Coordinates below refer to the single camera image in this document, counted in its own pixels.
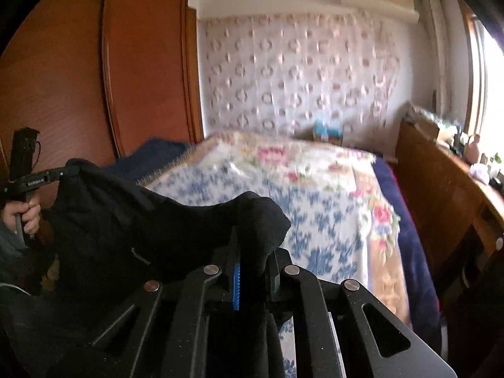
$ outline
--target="floral bedspread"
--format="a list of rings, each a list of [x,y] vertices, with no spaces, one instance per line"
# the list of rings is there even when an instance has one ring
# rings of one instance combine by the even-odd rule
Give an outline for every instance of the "floral bedspread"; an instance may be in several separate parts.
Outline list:
[[[375,156],[319,142],[221,132],[148,188],[189,205],[268,196],[291,220],[283,247],[319,278],[365,285],[409,324],[397,236],[400,218],[381,194]],[[280,332],[286,376],[295,376],[292,321]]]

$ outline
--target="hand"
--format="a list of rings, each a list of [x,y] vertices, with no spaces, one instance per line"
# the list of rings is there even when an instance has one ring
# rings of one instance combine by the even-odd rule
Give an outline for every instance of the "hand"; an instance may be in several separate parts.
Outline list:
[[[26,234],[35,234],[39,229],[40,222],[40,204],[39,196],[35,193],[28,203],[26,202],[7,202],[2,210],[2,220],[5,225],[16,233],[16,214],[21,214],[21,220],[24,224]]]

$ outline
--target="triangular cutout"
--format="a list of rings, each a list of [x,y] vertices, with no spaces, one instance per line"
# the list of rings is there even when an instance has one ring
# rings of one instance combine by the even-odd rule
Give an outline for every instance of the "triangular cutout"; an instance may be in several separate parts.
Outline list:
[[[365,304],[362,309],[382,357],[391,357],[411,346],[409,339],[402,335],[372,304]]]

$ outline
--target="wallpaper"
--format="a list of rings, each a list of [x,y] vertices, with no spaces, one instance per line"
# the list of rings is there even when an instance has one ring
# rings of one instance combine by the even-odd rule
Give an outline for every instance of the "wallpaper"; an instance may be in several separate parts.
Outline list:
[[[399,69],[392,35],[368,12],[202,20],[209,133],[299,136],[321,120],[372,145]]]

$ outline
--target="metal screw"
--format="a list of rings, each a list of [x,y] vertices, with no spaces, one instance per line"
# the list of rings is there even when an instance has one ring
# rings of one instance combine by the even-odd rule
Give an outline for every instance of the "metal screw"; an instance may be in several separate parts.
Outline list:
[[[296,274],[299,274],[299,267],[295,266],[294,264],[289,264],[288,266],[285,266],[284,271],[289,276],[295,276]]]
[[[347,290],[350,290],[350,291],[356,291],[360,288],[360,284],[357,280],[354,280],[354,279],[348,279],[348,280],[345,280],[345,282],[343,283],[343,285],[345,286],[345,288]]]
[[[203,269],[203,271],[205,272],[205,274],[213,276],[214,274],[217,274],[219,272],[219,267],[215,264],[209,264]]]
[[[160,287],[159,281],[156,280],[150,280],[144,284],[144,290],[148,291],[149,293],[157,291],[159,287]]]

